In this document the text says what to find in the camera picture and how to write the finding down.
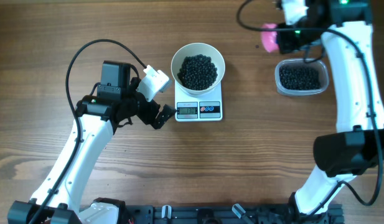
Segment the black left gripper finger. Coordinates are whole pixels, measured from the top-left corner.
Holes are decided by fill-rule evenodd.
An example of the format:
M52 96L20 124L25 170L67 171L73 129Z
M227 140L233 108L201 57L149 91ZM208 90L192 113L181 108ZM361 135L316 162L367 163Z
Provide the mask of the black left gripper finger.
M172 118L176 114L176 109L169 106L169 105L164 105L163 109L161 112L158 113L156 120L161 120L164 122L164 124Z
M151 126L154 128L154 129L161 129L164 125L164 122L161 121L161 120L155 120L153 123L151 123Z

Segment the pink scoop with blue handle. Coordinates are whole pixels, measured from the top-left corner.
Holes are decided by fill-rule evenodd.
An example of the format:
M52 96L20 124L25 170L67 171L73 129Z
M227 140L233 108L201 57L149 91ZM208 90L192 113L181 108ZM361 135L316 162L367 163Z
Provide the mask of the pink scoop with blue handle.
M261 42L267 52L271 53L279 50L276 37L276 31L265 31L261 33Z

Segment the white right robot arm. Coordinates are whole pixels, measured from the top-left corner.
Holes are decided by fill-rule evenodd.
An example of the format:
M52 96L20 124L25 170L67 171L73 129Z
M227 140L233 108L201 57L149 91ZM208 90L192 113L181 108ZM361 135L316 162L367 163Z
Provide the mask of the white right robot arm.
M277 26L284 54L320 41L328 55L337 102L336 133L314 141L315 168L293 200L305 216L327 211L342 187L369 168L383 177L384 106L372 55L373 15L369 1L278 1L285 22Z

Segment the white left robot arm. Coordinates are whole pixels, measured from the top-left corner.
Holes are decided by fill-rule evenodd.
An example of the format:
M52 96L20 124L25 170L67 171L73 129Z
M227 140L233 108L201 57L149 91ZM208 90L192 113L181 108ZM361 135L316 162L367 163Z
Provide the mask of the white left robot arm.
M80 202L102 150L116 130L137 116L154 129L161 128L175 109L160 106L153 98L171 79L150 65L145 77L130 76L136 67L105 61L101 80L90 94L72 106L72 132L47 178L28 202L15 201L7 214L9 223L132 223L125 202L98 198L85 210Z

